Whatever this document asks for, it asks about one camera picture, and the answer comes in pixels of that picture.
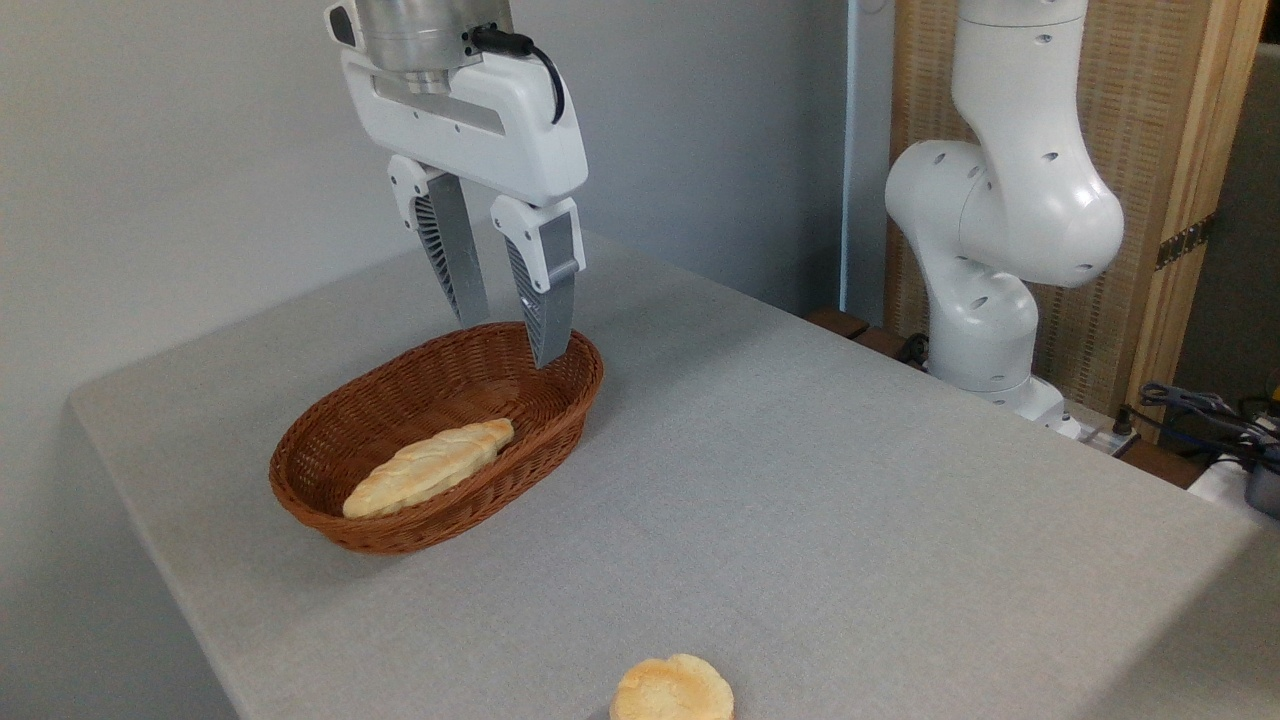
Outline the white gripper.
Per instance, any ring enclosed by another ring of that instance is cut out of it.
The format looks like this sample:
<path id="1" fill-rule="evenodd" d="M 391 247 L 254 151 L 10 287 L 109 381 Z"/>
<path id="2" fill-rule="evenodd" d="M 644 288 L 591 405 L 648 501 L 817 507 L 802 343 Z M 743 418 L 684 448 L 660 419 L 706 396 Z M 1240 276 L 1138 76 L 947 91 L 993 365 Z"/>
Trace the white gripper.
<path id="1" fill-rule="evenodd" d="M 566 199 L 588 179 L 573 104 L 553 122 L 545 67 L 500 55 L 452 72 L 445 94 L 415 94 L 355 50 L 340 53 L 340 65 L 362 127 L 398 154 L 387 167 L 397 209 L 463 328 L 488 322 L 489 306 L 460 178 L 507 195 L 492 219 L 506 238 L 534 365 L 552 364 L 568 347 L 575 277 L 586 266 L 579 210 Z"/>

